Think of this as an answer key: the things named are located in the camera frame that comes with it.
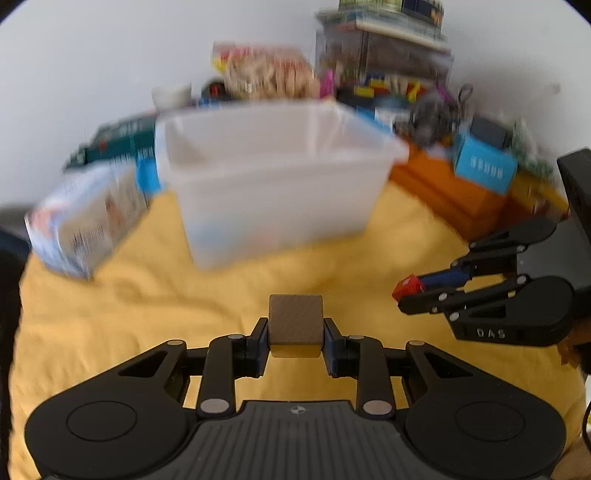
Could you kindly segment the person hand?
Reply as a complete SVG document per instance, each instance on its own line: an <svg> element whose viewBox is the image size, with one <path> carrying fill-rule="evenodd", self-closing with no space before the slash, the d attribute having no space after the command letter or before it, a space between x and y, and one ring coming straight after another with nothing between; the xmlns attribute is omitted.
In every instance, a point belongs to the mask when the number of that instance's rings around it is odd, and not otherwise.
<svg viewBox="0 0 591 480"><path fill-rule="evenodd" d="M557 345L562 365L578 367L581 364L581 354L577 348L590 342L590 331L584 328L573 329Z"/></svg>

